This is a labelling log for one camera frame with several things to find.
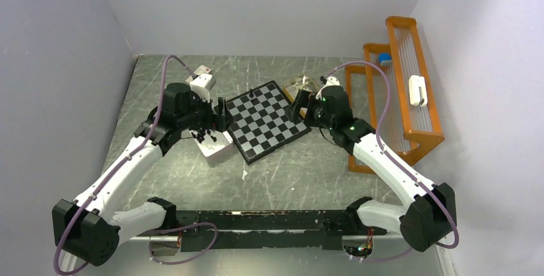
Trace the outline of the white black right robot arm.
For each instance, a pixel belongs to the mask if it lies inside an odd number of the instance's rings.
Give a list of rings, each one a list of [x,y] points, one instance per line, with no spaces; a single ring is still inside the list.
[[[349,97],[339,85],[319,92],[300,90],[287,110],[290,120],[307,112],[307,126],[326,129],[336,146],[370,167],[397,195],[400,205],[365,199],[346,217],[346,226],[355,233],[378,227],[399,233],[414,250],[423,252],[454,235],[449,248],[459,243],[455,193],[446,183],[435,184],[403,161],[365,120],[353,116]]]

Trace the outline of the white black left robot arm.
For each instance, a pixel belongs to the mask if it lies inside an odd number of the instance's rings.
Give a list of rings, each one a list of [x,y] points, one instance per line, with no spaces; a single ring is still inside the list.
[[[168,84],[125,152],[86,191],[53,207],[55,260],[65,251],[100,266],[132,237],[179,231],[176,205],[165,199],[152,197],[129,211],[118,211],[118,203],[181,140],[183,131],[192,130],[202,142],[213,131],[226,131],[232,121],[224,98],[213,105],[197,87]]]

